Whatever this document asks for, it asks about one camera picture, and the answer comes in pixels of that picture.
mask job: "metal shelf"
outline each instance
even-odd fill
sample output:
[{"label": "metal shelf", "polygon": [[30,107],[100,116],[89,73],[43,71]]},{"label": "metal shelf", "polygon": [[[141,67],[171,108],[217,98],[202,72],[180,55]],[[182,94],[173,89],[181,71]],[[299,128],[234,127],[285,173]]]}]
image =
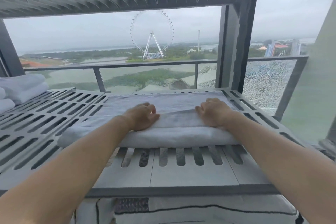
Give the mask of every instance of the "metal shelf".
[{"label": "metal shelf", "polygon": [[[187,94],[218,90],[248,118],[304,145],[286,127],[254,106],[240,93],[228,88],[133,94]],[[57,156],[62,150],[57,146],[61,133],[73,124],[94,115],[109,95],[111,94],[74,88],[50,90],[2,115],[0,193],[19,184]],[[167,150],[120,148],[87,197],[245,193],[279,194],[243,146],[234,145]]]}]

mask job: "balcony railing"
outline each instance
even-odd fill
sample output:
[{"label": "balcony railing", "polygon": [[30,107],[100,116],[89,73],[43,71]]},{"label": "balcony railing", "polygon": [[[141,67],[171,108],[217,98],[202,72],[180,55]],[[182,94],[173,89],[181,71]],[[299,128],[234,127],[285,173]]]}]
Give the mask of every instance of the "balcony railing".
[{"label": "balcony railing", "polygon": [[[261,58],[248,58],[248,62],[255,61],[279,61],[279,60],[296,60],[296,64],[290,75],[289,81],[284,89],[279,106],[275,113],[275,118],[281,120],[282,115],[289,103],[295,86],[301,76],[301,73],[308,60],[308,56],[280,56],[280,57],[261,57]],[[198,81],[198,65],[199,64],[214,64],[217,60],[186,60],[186,61],[166,61],[166,62],[140,62],[140,63],[119,63],[119,64],[102,64],[102,65],[68,65],[57,67],[31,67],[24,68],[24,71],[50,71],[50,70],[74,70],[74,69],[93,69],[96,76],[97,84],[101,92],[106,92],[104,82],[100,73],[101,68],[120,68],[120,67],[141,67],[141,66],[167,66],[167,65],[186,65],[195,64],[195,84],[197,88]]]}]

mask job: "sky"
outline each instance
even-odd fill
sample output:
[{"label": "sky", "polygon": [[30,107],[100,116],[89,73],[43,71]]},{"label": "sky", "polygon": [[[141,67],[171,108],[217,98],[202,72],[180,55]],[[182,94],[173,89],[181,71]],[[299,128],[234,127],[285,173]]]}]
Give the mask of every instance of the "sky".
[{"label": "sky", "polygon": [[[252,41],[317,37],[332,0],[257,0]],[[132,20],[139,12],[101,13],[6,19],[5,24],[19,55],[25,53],[81,50],[146,44],[149,33],[157,41],[216,42],[221,7],[164,10],[137,16],[131,38]]]}]

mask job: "white ferris wheel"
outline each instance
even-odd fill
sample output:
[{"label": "white ferris wheel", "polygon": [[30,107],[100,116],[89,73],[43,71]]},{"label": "white ferris wheel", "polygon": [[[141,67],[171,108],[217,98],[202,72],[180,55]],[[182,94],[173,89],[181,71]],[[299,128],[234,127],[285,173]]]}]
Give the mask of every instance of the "white ferris wheel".
[{"label": "white ferris wheel", "polygon": [[[164,35],[165,39],[161,38],[160,41],[158,41],[157,38],[155,37],[154,30],[152,28],[150,28],[150,30],[147,29],[147,31],[146,30],[144,30],[144,31],[141,30],[140,32],[138,32],[138,34],[141,34],[141,35],[145,34],[145,35],[149,36],[146,47],[143,48],[143,47],[141,47],[141,44],[140,44],[139,40],[137,39],[137,33],[135,32],[135,28],[137,27],[137,22],[139,22],[139,20],[145,15],[145,13],[147,13],[147,14],[148,13],[155,13],[155,14],[157,14],[158,17],[160,17],[160,19],[162,21],[161,21],[161,24],[160,24],[161,26],[158,30],[164,31],[164,32],[161,32],[161,35]],[[141,50],[143,52],[143,56],[142,56],[143,59],[156,57],[156,56],[158,56],[160,58],[163,58],[164,57],[163,52],[166,49],[168,49],[169,45],[174,40],[174,27],[173,27],[173,24],[171,22],[171,19],[168,17],[168,15],[165,12],[163,12],[161,10],[139,12],[132,20],[130,33],[131,33],[131,40],[132,40],[133,44],[139,50]],[[154,50],[149,51],[152,40],[154,40],[154,43],[155,43],[154,46],[156,45],[157,49],[155,47]]]}]

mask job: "hand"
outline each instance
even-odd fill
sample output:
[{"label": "hand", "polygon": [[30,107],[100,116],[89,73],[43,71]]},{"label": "hand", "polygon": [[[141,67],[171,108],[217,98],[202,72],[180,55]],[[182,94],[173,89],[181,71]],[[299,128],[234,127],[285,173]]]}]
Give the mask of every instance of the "hand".
[{"label": "hand", "polygon": [[201,106],[196,106],[196,112],[205,125],[210,127],[225,127],[232,115],[236,113],[226,103],[218,98],[208,98]]},{"label": "hand", "polygon": [[156,113],[155,106],[150,105],[148,102],[128,109],[123,116],[128,120],[130,130],[134,131],[149,128],[160,117]]}]

